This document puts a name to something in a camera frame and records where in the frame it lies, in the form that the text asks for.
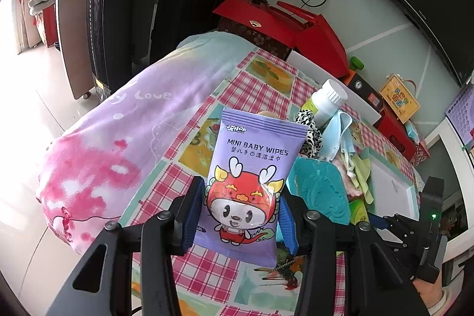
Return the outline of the right hand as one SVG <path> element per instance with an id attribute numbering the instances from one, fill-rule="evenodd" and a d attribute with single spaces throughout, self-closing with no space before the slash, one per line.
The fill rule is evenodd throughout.
<path id="1" fill-rule="evenodd" d="M 428 309 L 441 301 L 443 297 L 441 275 L 437 277 L 435 283 L 425 282 L 419 278 L 414 279 L 412 283 Z"/>

